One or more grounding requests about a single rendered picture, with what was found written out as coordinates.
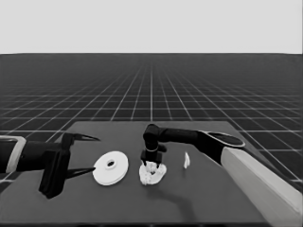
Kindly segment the large thick white disc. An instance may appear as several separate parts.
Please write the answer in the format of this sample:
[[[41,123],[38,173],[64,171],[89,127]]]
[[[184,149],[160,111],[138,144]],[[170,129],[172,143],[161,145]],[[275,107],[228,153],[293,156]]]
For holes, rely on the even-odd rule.
[[[129,168],[128,157],[118,150],[101,155],[94,164],[93,177],[100,185],[113,185],[124,178]]]

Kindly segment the white round carrier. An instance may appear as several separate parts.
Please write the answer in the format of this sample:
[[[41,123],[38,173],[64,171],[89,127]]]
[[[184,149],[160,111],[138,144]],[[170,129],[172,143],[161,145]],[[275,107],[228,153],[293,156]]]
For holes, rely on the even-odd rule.
[[[157,184],[157,183],[159,183],[162,179],[163,179],[163,177],[165,176],[163,176],[163,177],[158,177],[157,175],[156,175],[156,171],[155,171],[155,173],[154,174],[152,174],[152,176],[153,176],[153,184]]]

